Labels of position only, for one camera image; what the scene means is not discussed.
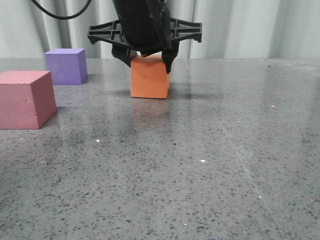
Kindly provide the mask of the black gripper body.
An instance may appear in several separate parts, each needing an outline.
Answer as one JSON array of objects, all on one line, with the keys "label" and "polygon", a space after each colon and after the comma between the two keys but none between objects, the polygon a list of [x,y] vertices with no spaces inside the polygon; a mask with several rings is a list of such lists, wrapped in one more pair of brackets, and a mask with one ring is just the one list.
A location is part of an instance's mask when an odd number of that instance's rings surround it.
[{"label": "black gripper body", "polygon": [[118,19],[90,26],[87,37],[140,52],[176,56],[184,40],[202,41],[202,24],[172,18],[164,0],[115,0]]}]

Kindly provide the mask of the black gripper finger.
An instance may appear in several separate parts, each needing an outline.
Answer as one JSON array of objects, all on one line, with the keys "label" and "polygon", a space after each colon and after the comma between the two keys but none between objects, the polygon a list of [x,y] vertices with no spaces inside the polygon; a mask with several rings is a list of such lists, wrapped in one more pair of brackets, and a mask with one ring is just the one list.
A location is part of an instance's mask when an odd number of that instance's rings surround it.
[{"label": "black gripper finger", "polygon": [[138,56],[135,50],[117,45],[112,46],[111,53],[114,58],[124,62],[129,68],[131,67],[131,61]]},{"label": "black gripper finger", "polygon": [[177,57],[179,52],[179,43],[173,44],[173,47],[170,49],[165,49],[161,52],[161,59],[165,64],[166,73],[169,74],[172,69],[172,63]]}]

